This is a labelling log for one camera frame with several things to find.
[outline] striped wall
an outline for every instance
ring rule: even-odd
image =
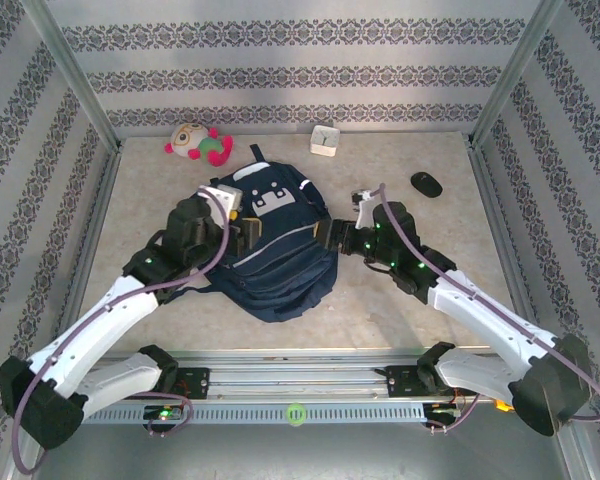
[[[20,3],[0,0],[0,364],[50,340],[106,158]],[[10,423],[0,406],[0,475]]]
[[[563,4],[482,148],[538,322],[600,381],[600,0]]]
[[[538,0],[52,0],[119,136],[470,132]]]

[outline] beige floor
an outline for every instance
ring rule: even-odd
[[[343,135],[334,158],[310,154],[308,135],[238,136],[229,162],[219,169],[167,155],[164,142],[131,138],[125,143],[83,310],[106,292],[131,255],[164,227],[178,200],[209,178],[252,162],[251,143],[258,143],[268,159],[291,163],[311,178],[333,217],[354,219],[350,192],[384,181],[390,199],[403,201],[414,215],[423,243],[445,253],[489,295],[510,306],[458,133]],[[440,181],[442,196],[428,199],[414,190],[409,178],[422,170]],[[359,257],[341,257],[334,291],[301,318],[266,324],[221,294],[189,293],[133,327],[113,350],[134,351],[151,343],[170,351],[409,348],[440,340],[484,345],[452,319],[400,292],[388,277],[365,268]]]

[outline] pink plush toy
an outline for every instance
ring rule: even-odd
[[[193,160],[206,158],[214,167],[224,165],[233,148],[233,138],[218,140],[218,130],[207,130],[197,123],[184,123],[176,128],[171,141],[164,146],[167,153],[176,153]]]

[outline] navy blue backpack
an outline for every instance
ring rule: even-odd
[[[225,255],[207,273],[211,285],[179,290],[222,292],[265,322],[299,317],[328,294],[336,281],[337,252],[329,252],[313,236],[315,223],[329,218],[317,188],[292,165],[267,162],[251,145],[256,162],[211,185],[242,191],[238,219],[259,218],[262,233],[250,250]]]

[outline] wireless mouse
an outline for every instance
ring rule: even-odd
[[[442,185],[427,172],[413,174],[411,185],[425,197],[436,198],[442,193]]]

